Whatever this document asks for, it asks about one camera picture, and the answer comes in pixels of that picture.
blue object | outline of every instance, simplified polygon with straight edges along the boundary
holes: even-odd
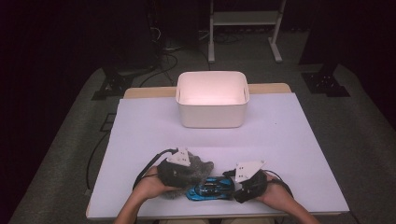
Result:
[[[210,176],[204,184],[187,190],[186,196],[192,201],[231,200],[235,190],[233,180],[226,176]]]

person's right hand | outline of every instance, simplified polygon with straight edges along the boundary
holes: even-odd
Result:
[[[265,174],[267,175],[267,180],[276,178],[272,175],[268,175],[267,173]],[[276,210],[287,213],[290,211],[290,207],[296,203],[296,201],[294,201],[294,199],[281,185],[275,183],[269,183],[264,194],[256,199]]]

person's left hand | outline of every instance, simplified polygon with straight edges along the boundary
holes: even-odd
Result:
[[[175,187],[165,186],[160,178],[158,178],[157,174],[156,166],[149,168],[145,177],[143,177],[134,188],[132,194],[145,201],[147,199],[155,198],[168,190],[178,189]]]

gray carpet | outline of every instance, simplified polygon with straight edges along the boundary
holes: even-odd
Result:
[[[231,45],[217,44],[216,62],[210,68],[240,71],[249,83],[289,84],[359,222],[395,223],[396,132],[364,92],[357,77],[342,65],[334,75],[350,97],[329,98],[309,92],[301,73],[318,71],[320,65],[298,65],[308,33],[279,34],[277,44],[283,63],[275,63],[267,36],[245,35],[243,40]],[[183,49],[172,53],[178,62],[168,73],[175,82],[183,72],[208,69],[204,56],[206,44],[201,47],[201,51]],[[163,57],[164,68],[173,62],[173,58]],[[148,76],[137,77],[133,86],[139,86]],[[91,100],[104,79],[104,73],[98,69],[81,90],[10,223],[111,223],[111,220],[92,221],[85,217],[90,200],[85,195],[86,165],[104,135],[99,130],[107,113],[116,112],[120,99]],[[169,85],[166,76],[158,75],[144,86]],[[108,136],[92,159],[91,186],[99,172],[107,140]],[[357,223],[351,214],[319,219],[326,224]],[[283,223],[293,222],[286,218]]]

